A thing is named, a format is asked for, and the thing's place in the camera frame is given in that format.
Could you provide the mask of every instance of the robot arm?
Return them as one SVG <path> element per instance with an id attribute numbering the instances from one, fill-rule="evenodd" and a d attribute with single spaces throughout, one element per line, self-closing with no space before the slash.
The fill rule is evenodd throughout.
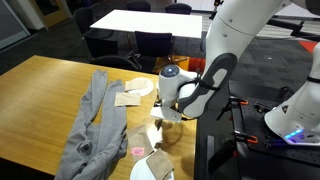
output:
<path id="1" fill-rule="evenodd" d="M 251 40 L 276 12 L 291 2 L 320 14 L 319 9 L 312 8 L 320 7 L 318 0 L 225 1 L 206 36 L 206 65 L 198 83 L 194 80 L 197 79 L 196 73 L 184 71 L 174 65 L 167 66 L 160 72 L 159 96 L 163 106 L 171 107 L 178 103 L 179 112 L 186 116 L 201 116 L 210 99 L 232 74 Z"/>

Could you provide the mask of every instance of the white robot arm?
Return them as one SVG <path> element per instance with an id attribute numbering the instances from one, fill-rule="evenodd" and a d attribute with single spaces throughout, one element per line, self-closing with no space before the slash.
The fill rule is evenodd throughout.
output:
<path id="1" fill-rule="evenodd" d="M 295 3 L 320 15 L 319 0 L 226 0 L 206 36 L 206 65 L 201 77 L 169 65 L 159 75 L 162 118 L 197 118 L 232 74 L 251 40 L 276 12 Z M 320 146 L 320 44 L 307 82 L 288 101 L 265 116 L 268 127 L 292 145 Z M 170 109 L 178 104 L 178 112 Z"/>
<path id="2" fill-rule="evenodd" d="M 179 111 L 186 116 L 202 115 L 209 100 L 232 74 L 251 40 L 276 12 L 291 2 L 311 9 L 311 12 L 320 11 L 312 9 L 319 7 L 317 0 L 225 1 L 206 36 L 206 65 L 203 75 L 198 78 L 202 83 L 186 83 L 194 80 L 196 73 L 174 65 L 165 67 L 159 75 L 159 96 L 165 102 L 163 105 L 173 106 L 177 102 Z"/>

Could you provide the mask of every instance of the white table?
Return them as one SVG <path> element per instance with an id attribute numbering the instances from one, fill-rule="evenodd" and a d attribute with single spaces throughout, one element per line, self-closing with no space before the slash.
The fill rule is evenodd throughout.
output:
<path id="1" fill-rule="evenodd" d="M 200 39 L 202 16 L 113 10 L 90 27 L 125 32 L 172 33 L 173 36 Z"/>

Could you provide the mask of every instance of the blue light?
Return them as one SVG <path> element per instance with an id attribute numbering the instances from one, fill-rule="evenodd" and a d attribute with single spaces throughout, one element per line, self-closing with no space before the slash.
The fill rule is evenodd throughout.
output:
<path id="1" fill-rule="evenodd" d="M 294 132 L 286 135 L 285 138 L 286 138 L 286 139 L 289 139 L 289 138 L 291 138 L 292 136 L 295 136 L 295 135 L 300 134 L 300 133 L 302 133 L 302 132 L 303 132 L 303 129 L 298 129 L 298 130 L 296 130 L 296 131 L 294 131 Z"/>

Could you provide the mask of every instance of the tan napkin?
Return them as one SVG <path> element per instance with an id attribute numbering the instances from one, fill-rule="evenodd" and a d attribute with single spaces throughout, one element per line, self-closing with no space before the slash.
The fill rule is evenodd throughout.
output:
<path id="1" fill-rule="evenodd" d="M 139 106 L 141 101 L 140 94 L 117 93 L 114 101 L 115 106 Z"/>
<path id="2" fill-rule="evenodd" d="M 132 155 L 135 162 L 147 157 L 153 152 L 153 148 L 147 135 L 146 126 L 143 125 L 136 128 L 127 129 L 127 136 L 131 149 L 144 148 L 143 155 Z"/>
<path id="3" fill-rule="evenodd" d="M 161 149 L 158 149 L 148 157 L 147 164 L 157 180 L 165 179 L 173 170 L 173 164 Z"/>
<path id="4" fill-rule="evenodd" d="M 144 89 L 144 88 L 147 88 L 146 79 L 134 79 L 131 81 L 126 81 L 125 91 Z"/>

